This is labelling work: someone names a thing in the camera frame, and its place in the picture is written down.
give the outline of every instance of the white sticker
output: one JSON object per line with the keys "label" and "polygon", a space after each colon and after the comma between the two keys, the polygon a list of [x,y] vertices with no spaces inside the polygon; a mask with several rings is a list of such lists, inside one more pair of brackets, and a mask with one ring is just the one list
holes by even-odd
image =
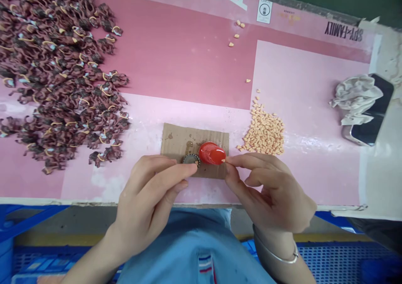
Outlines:
{"label": "white sticker", "polygon": [[257,21],[270,23],[272,14],[272,2],[268,0],[260,0],[258,3]]}

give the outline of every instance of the hand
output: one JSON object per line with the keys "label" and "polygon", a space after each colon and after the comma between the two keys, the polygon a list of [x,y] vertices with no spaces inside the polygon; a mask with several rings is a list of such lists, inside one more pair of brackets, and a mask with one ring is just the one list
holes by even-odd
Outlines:
{"label": "hand", "polygon": [[116,221],[106,238],[113,241],[120,264],[146,249],[165,228],[185,178],[195,164],[177,164],[166,156],[143,156],[134,165],[117,207]]}
{"label": "hand", "polygon": [[[227,157],[226,183],[261,232],[302,232],[317,205],[278,158],[260,153]],[[243,182],[235,167],[251,170]],[[263,185],[261,192],[251,188]]]}

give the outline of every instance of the yellow floor stripe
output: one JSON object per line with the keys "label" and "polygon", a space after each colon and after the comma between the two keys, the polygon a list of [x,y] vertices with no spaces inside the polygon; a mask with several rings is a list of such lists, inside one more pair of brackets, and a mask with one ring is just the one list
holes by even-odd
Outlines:
{"label": "yellow floor stripe", "polygon": [[[15,238],[15,245],[18,246],[93,246],[101,240],[103,235],[61,235],[61,234],[40,234],[26,232]],[[240,241],[252,239],[252,235],[237,235]],[[326,233],[326,234],[295,234],[296,242],[355,242],[371,241],[365,235],[352,233]]]}

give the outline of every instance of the phone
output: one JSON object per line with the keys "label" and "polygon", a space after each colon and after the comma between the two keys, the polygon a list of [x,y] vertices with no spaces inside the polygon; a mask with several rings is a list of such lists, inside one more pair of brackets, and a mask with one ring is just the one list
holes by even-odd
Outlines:
{"label": "phone", "polygon": [[391,102],[394,86],[378,74],[369,74],[369,76],[374,79],[374,85],[381,89],[384,94],[376,100],[370,109],[363,113],[374,118],[365,124],[343,126],[342,135],[360,146],[372,147],[376,143],[385,113]]}

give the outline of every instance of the pink mat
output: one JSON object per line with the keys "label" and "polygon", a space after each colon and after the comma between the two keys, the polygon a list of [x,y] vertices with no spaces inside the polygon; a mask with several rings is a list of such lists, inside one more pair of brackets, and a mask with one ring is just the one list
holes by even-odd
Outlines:
{"label": "pink mat", "polygon": [[[237,154],[259,88],[266,110],[286,124],[281,159],[305,191],[318,204],[359,205],[359,148],[340,136],[338,114],[327,103],[338,80],[368,72],[372,35],[364,32],[361,42],[325,35],[327,19],[277,4],[271,23],[259,23],[258,0],[243,0],[247,11],[230,0],[99,2],[110,5],[124,29],[116,56],[102,65],[131,80],[122,90],[132,123],[124,137],[124,158],[96,169],[88,165],[91,150],[80,147],[66,171],[45,176],[41,163],[21,156],[24,146],[12,137],[0,139],[1,149],[10,153],[1,165],[6,174],[2,197],[117,202],[138,158],[160,152],[164,122],[229,132],[230,153]],[[299,21],[284,21],[283,10]],[[235,25],[238,18],[245,29]],[[239,39],[233,39],[235,33]],[[10,99],[8,92],[1,87],[1,117],[24,116],[33,108]],[[192,178],[177,202],[238,200],[224,181]]]}

